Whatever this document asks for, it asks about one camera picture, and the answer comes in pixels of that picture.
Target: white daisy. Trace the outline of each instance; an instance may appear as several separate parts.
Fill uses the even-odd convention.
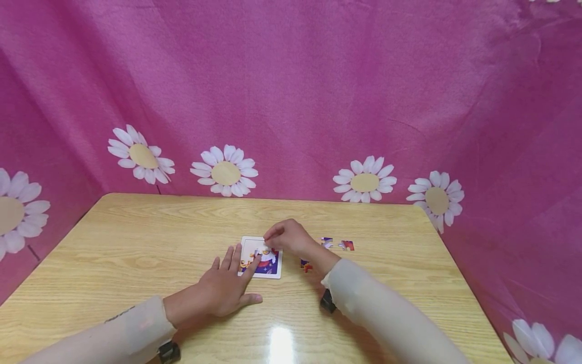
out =
[[[117,164],[123,168],[133,168],[133,176],[144,179],[150,185],[157,179],[161,183],[170,181],[169,174],[176,171],[172,167],[174,162],[168,158],[162,158],[162,150],[156,146],[147,145],[144,136],[127,124],[127,132],[115,128],[113,133],[119,140],[109,139],[107,150],[115,157],[121,158]]]
[[[17,253],[24,248],[24,238],[40,235],[47,224],[44,214],[49,201],[33,201],[42,187],[29,183],[29,175],[17,172],[12,180],[4,168],[0,168],[0,260],[6,253]]]
[[[445,232],[443,222],[451,226],[455,216],[461,215],[463,211],[459,202],[464,199],[465,192],[461,190],[458,179],[451,183],[449,181],[448,173],[432,171],[429,179],[414,180],[416,184],[408,187],[408,191],[414,194],[406,198],[408,201],[416,201],[414,204],[423,208],[441,234]]]
[[[352,169],[340,169],[339,175],[333,178],[339,186],[333,190],[343,193],[342,201],[365,202],[370,199],[380,201],[383,193],[392,192],[392,186],[396,183],[396,177],[389,176],[394,166],[389,164],[382,168],[384,157],[374,159],[369,156],[364,164],[360,161],[352,161]]]
[[[513,335],[503,333],[503,339],[513,354],[515,364],[579,364],[582,363],[582,341],[572,335],[564,336],[558,350],[552,335],[542,324],[531,327],[525,320],[513,321]]]
[[[194,168],[190,172],[201,177],[198,180],[201,185],[212,186],[210,191],[225,197],[243,197],[257,186],[250,179],[258,176],[258,171],[253,168],[255,162],[251,158],[244,159],[242,149],[227,144],[224,152],[214,146],[200,155],[205,163],[192,163]]]

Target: finger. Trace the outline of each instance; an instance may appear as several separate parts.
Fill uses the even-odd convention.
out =
[[[218,269],[220,267],[220,257],[214,258],[214,262],[212,263],[212,267],[210,269]]]
[[[233,250],[234,249],[232,248],[232,246],[228,247],[228,249],[226,250],[226,254],[224,255],[224,259],[222,259],[222,264],[220,266],[220,269],[228,270],[228,268],[230,268],[230,261],[232,260]]]
[[[232,256],[232,262],[230,263],[230,269],[234,272],[238,272],[239,271],[239,267],[240,267],[240,254],[243,250],[243,245],[238,243],[236,245],[236,249],[235,249],[235,254]]]

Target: pink backdrop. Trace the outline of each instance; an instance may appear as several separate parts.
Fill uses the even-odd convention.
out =
[[[0,302],[108,192],[416,201],[519,362],[582,360],[576,0],[27,0],[0,23],[0,210],[50,203],[0,238]]]

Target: tabletop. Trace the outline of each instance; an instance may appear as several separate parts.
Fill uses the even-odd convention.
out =
[[[105,195],[0,307],[0,362],[191,285],[243,235],[262,236],[291,217],[413,302],[474,363],[512,362],[418,207],[117,193]],[[339,248],[342,240],[354,251]],[[181,363],[392,363],[365,329],[320,309],[320,279],[284,254],[280,280],[256,278],[247,289],[262,304],[177,333]]]

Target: beige sleeve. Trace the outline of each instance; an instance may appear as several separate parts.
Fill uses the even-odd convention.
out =
[[[321,283],[344,315],[364,326],[402,363],[469,363],[427,316],[356,263],[341,259]]]
[[[155,296],[88,330],[64,338],[22,364],[145,364],[176,329]]]

